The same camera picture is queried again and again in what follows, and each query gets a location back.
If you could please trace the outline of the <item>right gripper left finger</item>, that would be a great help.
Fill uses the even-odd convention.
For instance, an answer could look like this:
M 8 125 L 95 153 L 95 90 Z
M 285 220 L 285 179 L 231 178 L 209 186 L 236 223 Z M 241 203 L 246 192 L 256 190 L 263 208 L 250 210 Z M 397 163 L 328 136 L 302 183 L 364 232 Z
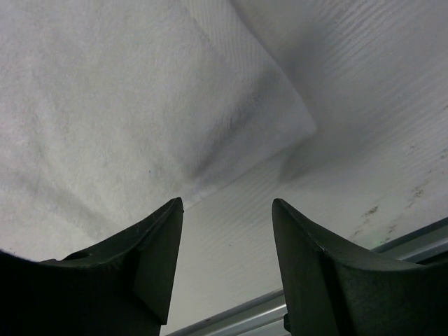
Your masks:
M 2 335 L 158 335 L 167 323 L 181 198 L 62 260 L 1 253 Z

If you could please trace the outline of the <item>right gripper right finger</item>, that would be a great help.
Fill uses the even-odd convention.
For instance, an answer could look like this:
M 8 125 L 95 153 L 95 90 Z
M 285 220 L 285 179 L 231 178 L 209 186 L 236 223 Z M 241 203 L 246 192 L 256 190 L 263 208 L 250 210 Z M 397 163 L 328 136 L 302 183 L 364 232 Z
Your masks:
M 292 335 L 446 335 L 447 264 L 420 265 L 358 246 L 272 203 Z

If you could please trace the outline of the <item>white towel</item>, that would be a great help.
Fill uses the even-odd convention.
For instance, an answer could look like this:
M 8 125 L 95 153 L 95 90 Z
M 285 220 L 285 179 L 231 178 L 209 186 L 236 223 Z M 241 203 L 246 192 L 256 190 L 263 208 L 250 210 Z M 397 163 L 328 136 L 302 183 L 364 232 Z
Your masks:
M 1 249 L 63 258 L 315 133 L 229 1 L 1 2 Z

